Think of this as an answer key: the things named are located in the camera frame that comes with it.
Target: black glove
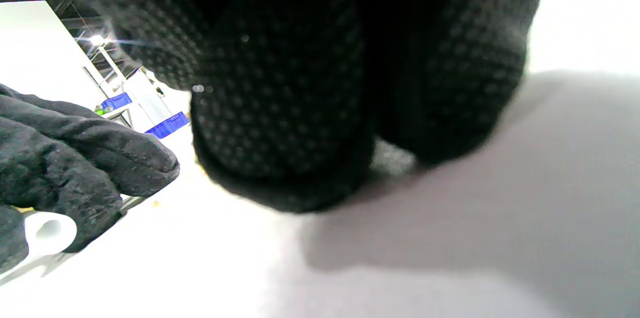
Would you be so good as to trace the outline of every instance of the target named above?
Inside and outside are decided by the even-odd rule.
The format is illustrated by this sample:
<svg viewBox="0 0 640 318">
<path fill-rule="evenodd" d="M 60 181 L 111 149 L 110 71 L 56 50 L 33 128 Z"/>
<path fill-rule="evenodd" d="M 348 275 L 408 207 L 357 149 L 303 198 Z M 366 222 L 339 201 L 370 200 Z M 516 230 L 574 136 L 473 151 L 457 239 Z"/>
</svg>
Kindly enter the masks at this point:
<svg viewBox="0 0 640 318">
<path fill-rule="evenodd" d="M 150 196 L 178 174 L 155 137 L 0 85 L 0 272 L 27 252 L 22 215 L 9 206 L 73 218 L 65 252 L 78 252 L 122 216 L 121 193 Z"/>
<path fill-rule="evenodd" d="M 430 165 L 482 145 L 521 80 L 538 0 L 82 0 L 192 90 L 208 174 L 280 211 L 331 207 L 376 136 Z"/>
</svg>

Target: blue crate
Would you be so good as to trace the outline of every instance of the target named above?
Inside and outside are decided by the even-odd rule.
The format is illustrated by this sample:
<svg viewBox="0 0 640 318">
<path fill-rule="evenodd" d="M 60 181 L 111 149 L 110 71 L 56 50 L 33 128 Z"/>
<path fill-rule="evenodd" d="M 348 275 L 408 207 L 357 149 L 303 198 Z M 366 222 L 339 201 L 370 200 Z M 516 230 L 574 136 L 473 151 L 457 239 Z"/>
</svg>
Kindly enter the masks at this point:
<svg viewBox="0 0 640 318">
<path fill-rule="evenodd" d="M 113 109 L 119 109 L 122 106 L 126 106 L 133 102 L 129 95 L 126 92 L 117 95 L 116 97 L 112 97 L 110 99 L 106 99 L 102 103 L 102 108 L 107 109 L 107 107 L 113 107 Z"/>
<path fill-rule="evenodd" d="M 180 112 L 177 115 L 174 115 L 167 120 L 160 122 L 158 125 L 149 129 L 147 134 L 153 134 L 153 136 L 158 137 L 158 139 L 165 138 L 170 134 L 178 131 L 179 128 L 185 127 L 189 124 L 189 118 L 183 113 Z"/>
</svg>

